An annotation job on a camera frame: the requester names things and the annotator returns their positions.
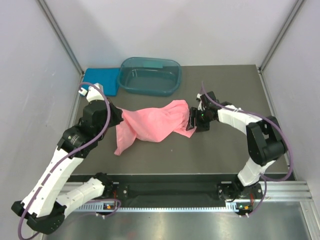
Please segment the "pink t shirt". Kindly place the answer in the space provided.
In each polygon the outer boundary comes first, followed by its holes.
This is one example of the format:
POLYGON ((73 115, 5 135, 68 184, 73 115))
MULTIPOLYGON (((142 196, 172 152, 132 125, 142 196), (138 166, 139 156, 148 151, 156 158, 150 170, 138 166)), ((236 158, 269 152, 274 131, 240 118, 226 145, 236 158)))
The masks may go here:
POLYGON ((122 118, 123 121, 116 126, 116 156, 120 156, 136 139, 159 143, 171 133, 190 138, 196 131, 187 130, 189 106, 185 100, 173 100, 161 108, 150 107, 136 111, 123 108, 122 118))

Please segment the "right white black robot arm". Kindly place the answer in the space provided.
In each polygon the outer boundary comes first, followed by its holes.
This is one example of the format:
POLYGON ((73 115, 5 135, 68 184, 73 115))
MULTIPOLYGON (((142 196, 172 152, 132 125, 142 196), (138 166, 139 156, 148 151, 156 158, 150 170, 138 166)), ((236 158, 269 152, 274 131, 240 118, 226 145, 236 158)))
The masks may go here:
POLYGON ((262 117, 242 113, 240 108, 229 102, 223 102, 222 106, 223 108, 201 101, 198 107, 191 107, 186 130, 206 132, 210 129, 210 122, 218 121, 245 134, 249 159, 231 184, 220 191, 220 197, 231 202, 249 195, 267 168, 287 152, 287 146, 272 125, 278 125, 274 116, 264 120, 262 117))

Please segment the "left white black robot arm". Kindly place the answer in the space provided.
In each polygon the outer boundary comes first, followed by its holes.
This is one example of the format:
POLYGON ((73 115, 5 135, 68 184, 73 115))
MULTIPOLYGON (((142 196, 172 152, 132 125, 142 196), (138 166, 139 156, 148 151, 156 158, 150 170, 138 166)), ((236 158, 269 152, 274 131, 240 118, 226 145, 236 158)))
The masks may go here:
POLYGON ((11 210, 21 223, 37 234, 50 235, 68 215, 96 198, 113 198, 115 187, 107 174, 99 172, 80 187, 61 193, 73 171, 98 146, 108 128, 119 125, 123 111, 111 102, 92 100, 78 123, 64 131, 53 157, 32 191, 11 210))

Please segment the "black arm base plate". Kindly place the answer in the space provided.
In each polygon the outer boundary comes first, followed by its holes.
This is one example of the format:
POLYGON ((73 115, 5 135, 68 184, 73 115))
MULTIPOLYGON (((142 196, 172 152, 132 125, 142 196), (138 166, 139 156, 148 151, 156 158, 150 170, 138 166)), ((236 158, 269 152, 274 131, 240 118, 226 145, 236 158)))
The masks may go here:
POLYGON ((129 198, 137 196, 208 195, 214 199, 236 197, 232 187, 234 174, 109 174, 111 180, 126 190, 129 198))

